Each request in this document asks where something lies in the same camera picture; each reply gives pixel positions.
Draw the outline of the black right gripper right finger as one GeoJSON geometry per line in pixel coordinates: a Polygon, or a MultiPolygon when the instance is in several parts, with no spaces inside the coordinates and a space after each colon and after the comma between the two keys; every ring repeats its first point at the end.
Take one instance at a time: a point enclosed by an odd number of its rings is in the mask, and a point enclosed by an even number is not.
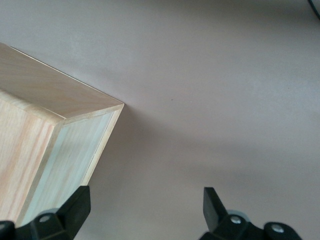
{"type": "Polygon", "coordinates": [[[228,213],[213,187],[203,189],[203,215],[208,227],[201,240],[300,240],[289,225],[267,222],[259,228],[237,213],[228,213]]]}

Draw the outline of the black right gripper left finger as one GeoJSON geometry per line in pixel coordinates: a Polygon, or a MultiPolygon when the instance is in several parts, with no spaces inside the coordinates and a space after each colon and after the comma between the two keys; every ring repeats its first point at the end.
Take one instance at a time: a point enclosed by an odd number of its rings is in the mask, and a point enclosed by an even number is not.
{"type": "Polygon", "coordinates": [[[80,186],[56,211],[43,213],[14,232],[16,240],[73,240],[91,211],[90,187],[80,186]]]}

